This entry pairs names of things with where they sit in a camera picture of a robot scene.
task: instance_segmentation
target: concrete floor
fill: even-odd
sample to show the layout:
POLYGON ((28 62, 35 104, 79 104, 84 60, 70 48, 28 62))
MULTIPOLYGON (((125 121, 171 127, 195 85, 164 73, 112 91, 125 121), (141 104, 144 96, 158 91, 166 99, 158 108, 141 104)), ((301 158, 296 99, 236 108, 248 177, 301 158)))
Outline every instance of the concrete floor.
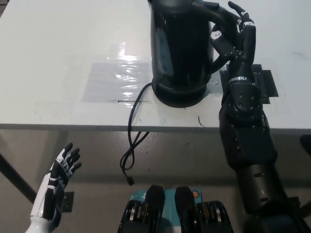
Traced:
MULTIPOLYGON (((299 196, 302 204, 308 202, 311 160, 300 147, 299 135, 274 135, 274 139, 279 151, 277 168, 288 195, 299 196)), ((0 153, 38 190, 69 141, 81 149, 83 166, 67 187, 75 192, 73 211, 63 214, 56 233, 116 232, 131 194, 151 184, 200 188, 204 200, 224 203, 235 232, 242 232, 246 214, 218 133, 151 133, 135 150, 136 164, 129 174, 136 184, 131 187, 119 168, 119 159, 128 149, 124 132, 0 130, 0 153)), ((27 230, 32 205, 2 174, 0 207, 0 232, 27 230)))

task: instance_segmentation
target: table leg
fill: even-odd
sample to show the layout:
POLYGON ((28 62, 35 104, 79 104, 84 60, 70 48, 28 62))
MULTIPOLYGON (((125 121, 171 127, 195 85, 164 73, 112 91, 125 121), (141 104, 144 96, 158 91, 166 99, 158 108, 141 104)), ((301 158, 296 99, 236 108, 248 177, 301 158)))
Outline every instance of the table leg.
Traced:
POLYGON ((0 172, 33 204, 37 193, 0 154, 0 172))

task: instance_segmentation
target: black cable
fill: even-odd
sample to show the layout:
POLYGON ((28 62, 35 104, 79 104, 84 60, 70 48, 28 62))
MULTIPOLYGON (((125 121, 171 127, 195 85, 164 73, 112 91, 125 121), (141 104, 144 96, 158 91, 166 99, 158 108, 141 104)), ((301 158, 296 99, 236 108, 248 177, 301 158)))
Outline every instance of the black cable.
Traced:
POLYGON ((135 163, 135 154, 134 154, 134 149, 148 136, 149 132, 146 132, 143 137, 141 137, 140 140, 139 137, 141 135, 142 132, 138 132, 138 134, 136 135, 134 142, 132 142, 132 137, 131 137, 131 132, 132 132, 132 120, 133 120, 133 116, 134 116, 134 112, 136 109, 137 104, 139 103, 139 100, 142 96, 142 94, 144 93, 144 91, 147 89, 147 87, 151 86, 151 83, 148 83, 147 85, 145 85, 142 90, 140 91, 139 95, 137 96, 137 99, 134 102, 133 108, 131 110, 130 113, 130 117, 128 119, 128 125, 127 125, 127 137, 128 137, 128 142, 130 143, 130 148, 127 150, 126 153, 124 153, 124 155, 122 156, 122 158, 120 159, 120 167, 122 169, 123 174, 126 176, 126 180, 127 183, 132 186, 134 184, 134 180, 132 177, 128 176, 126 174, 125 171, 130 170, 135 163), (132 163, 129 167, 125 167, 126 165, 126 161, 128 159, 128 157, 132 156, 132 163))

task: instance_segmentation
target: table surface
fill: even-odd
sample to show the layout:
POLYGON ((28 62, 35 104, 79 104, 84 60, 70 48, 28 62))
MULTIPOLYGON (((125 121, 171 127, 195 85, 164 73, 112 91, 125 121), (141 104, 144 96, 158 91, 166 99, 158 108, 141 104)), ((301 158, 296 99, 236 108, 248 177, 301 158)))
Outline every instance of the table surface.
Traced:
MULTIPOLYGON (((255 64, 272 71, 279 93, 264 106, 270 127, 311 131, 311 1, 236 3, 255 21, 255 64)), ((126 130, 131 101, 152 79, 150 57, 147 0, 11 0, 0 19, 0 128, 126 130)), ((207 89, 199 104, 177 109, 149 88, 133 130, 217 129, 218 72, 207 89)))

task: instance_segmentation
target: robotic hand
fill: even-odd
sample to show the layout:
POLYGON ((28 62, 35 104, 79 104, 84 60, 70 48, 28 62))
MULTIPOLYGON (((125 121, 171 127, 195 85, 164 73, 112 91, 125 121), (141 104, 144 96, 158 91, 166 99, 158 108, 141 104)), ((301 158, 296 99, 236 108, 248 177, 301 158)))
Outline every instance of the robotic hand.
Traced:
POLYGON ((309 233, 303 218, 289 204, 275 168, 277 152, 252 72, 256 27, 245 10, 232 2, 229 6, 241 18, 237 18, 237 44, 231 46, 233 52, 228 56, 229 77, 219 122, 227 162, 236 172, 245 210, 255 215, 244 232, 309 233))
POLYGON ((26 233, 51 233, 58 227, 64 200, 64 189, 81 163, 79 149, 69 152, 69 143, 57 156, 50 171, 44 176, 31 211, 31 225, 26 233))

